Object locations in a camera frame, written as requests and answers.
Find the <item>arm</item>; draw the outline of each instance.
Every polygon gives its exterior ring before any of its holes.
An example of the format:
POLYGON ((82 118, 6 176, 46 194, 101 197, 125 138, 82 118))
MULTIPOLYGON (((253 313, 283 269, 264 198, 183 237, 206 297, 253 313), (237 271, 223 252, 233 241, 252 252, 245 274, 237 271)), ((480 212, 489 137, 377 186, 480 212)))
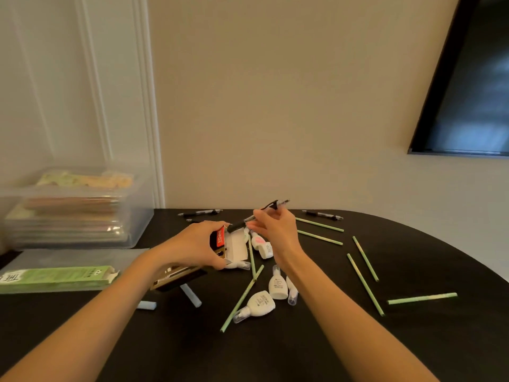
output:
POLYGON ((269 238, 277 264, 306 301, 337 356, 357 382, 437 382, 400 341, 341 291, 302 250, 295 216, 255 210, 247 223, 269 238))
POLYGON ((209 246, 210 234, 223 225, 227 224, 190 225, 141 254, 117 280, 28 353, 0 382, 95 380, 160 270, 171 263, 210 265, 217 270, 225 266, 209 246))

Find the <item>left hand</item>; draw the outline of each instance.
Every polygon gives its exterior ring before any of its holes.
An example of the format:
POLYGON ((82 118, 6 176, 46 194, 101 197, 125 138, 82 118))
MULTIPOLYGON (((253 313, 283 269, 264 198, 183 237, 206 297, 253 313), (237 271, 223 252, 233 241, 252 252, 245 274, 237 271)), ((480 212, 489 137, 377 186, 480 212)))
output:
POLYGON ((158 245, 154 250, 162 264, 179 264, 183 266, 206 266, 222 270, 226 262, 210 248, 210 234, 222 226, 224 221, 203 221, 191 224, 178 235, 158 245))

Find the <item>red label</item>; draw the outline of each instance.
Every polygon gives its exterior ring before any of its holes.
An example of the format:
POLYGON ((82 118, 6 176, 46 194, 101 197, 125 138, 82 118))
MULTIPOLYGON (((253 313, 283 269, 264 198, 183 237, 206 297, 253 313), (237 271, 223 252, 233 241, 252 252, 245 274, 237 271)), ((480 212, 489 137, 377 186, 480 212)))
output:
POLYGON ((221 227, 221 229, 217 231, 216 246, 218 248, 221 248, 224 245, 225 245, 225 227, 221 227))

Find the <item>hand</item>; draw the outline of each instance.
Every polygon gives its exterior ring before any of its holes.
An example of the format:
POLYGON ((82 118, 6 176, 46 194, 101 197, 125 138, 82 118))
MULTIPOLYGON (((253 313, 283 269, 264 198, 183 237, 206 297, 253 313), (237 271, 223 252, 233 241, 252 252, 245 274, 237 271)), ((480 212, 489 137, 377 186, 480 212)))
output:
POLYGON ((277 210, 255 209, 253 215, 256 221, 249 221, 246 226, 269 239, 276 263, 284 269, 292 256, 302 251, 295 216, 284 206, 279 206, 277 210))
POLYGON ((191 224, 154 250, 160 256, 162 265, 178 264, 189 267, 209 265, 216 270, 221 270, 226 262, 210 248, 210 234, 228 225, 224 221, 203 221, 199 224, 191 224))

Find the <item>chalk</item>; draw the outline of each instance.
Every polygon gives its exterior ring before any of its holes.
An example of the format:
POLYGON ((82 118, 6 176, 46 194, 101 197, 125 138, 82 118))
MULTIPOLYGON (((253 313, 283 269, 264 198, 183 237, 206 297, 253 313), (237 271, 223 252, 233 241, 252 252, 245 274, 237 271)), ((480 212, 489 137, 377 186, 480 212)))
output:
POLYGON ((253 273, 253 279, 256 279, 256 268, 254 267, 255 258, 253 257, 253 246, 251 244, 251 236, 248 235, 247 242, 249 245, 249 256, 251 257, 251 271, 253 273))
POLYGON ((361 248, 359 242, 357 241, 357 239, 355 238, 355 236, 353 236, 353 240, 355 241, 355 245, 357 245, 357 248, 359 248, 360 254, 362 255, 362 257, 364 257, 364 261, 366 262, 367 267, 370 269, 370 272, 373 275, 373 278, 375 279, 376 282, 378 282, 378 276, 375 273, 375 270, 373 270, 373 267, 371 266, 370 261, 367 259, 366 254, 362 250, 362 248, 361 248))
POLYGON ((328 229, 334 229, 335 231, 338 231, 338 232, 344 232, 345 231, 344 229, 341 229, 341 228, 331 227, 329 225, 321 224, 321 223, 315 223, 314 221, 305 220, 304 218, 296 217, 295 219, 297 221, 302 221, 303 223, 318 225, 319 227, 328 228, 328 229))
POLYGON ((156 302, 147 302, 147 301, 144 301, 142 300, 141 302, 138 303, 138 307, 137 309, 138 310, 155 310, 157 307, 157 303, 156 302))
POLYGON ((403 298, 403 299, 388 300, 387 304, 401 304, 401 303, 410 303, 410 302, 421 302, 423 300, 444 299, 446 297, 455 297, 457 295, 458 295, 457 293, 451 292, 451 293, 441 293, 439 295, 406 297, 406 298, 403 298))
POLYGON ((331 242, 333 244, 343 245, 342 242, 339 242, 339 241, 336 241, 336 240, 331 240, 330 238, 325 238, 325 237, 322 237, 322 236, 316 236, 315 234, 308 233, 308 232, 303 232, 303 231, 298 231, 298 232, 300 234, 305 234, 306 236, 315 237, 315 238, 318 238, 320 240, 331 242))
POLYGON ((198 299, 198 296, 196 296, 196 294, 192 291, 191 288, 189 288, 187 284, 182 284, 180 286, 180 289, 184 291, 184 293, 187 295, 191 303, 193 303, 196 308, 201 306, 201 300, 198 299))
POLYGON ((353 269, 355 270, 355 272, 357 272, 357 275, 359 276, 360 281, 364 285, 364 288, 366 289, 368 295, 370 296, 371 300, 373 301, 373 304, 375 305, 375 307, 377 308, 378 312, 380 313, 380 316, 385 316, 385 314, 382 311, 382 308, 380 307, 380 305, 378 304, 375 296, 371 292, 370 287, 367 285, 366 280, 364 280, 364 277, 362 277, 362 274, 360 273, 359 268, 357 268, 357 265, 355 265, 355 261, 353 261, 352 256, 350 256, 349 253, 347 254, 347 256, 348 256, 348 259, 350 260, 350 262, 352 263, 353 269))
POLYGON ((232 321, 232 318, 233 318, 233 315, 235 315, 235 313, 237 312, 237 310, 239 309, 240 305, 242 304, 242 302, 244 302, 244 299, 246 298, 247 296, 247 293, 249 292, 249 290, 251 289, 251 287, 253 286, 253 284, 255 283, 255 281, 257 280, 258 276, 260 275, 260 273, 262 272, 263 270, 263 264, 260 266, 260 268, 258 268, 258 272, 256 272, 256 277, 254 277, 249 285, 247 286, 246 290, 244 291, 244 293, 242 294, 242 296, 240 297, 239 301, 237 302, 237 304, 235 304, 235 307, 233 308, 233 311, 232 313, 228 316, 228 319, 226 319, 226 322, 223 324, 223 327, 221 327, 221 332, 224 333, 228 327, 228 325, 230 324, 230 322, 232 321))

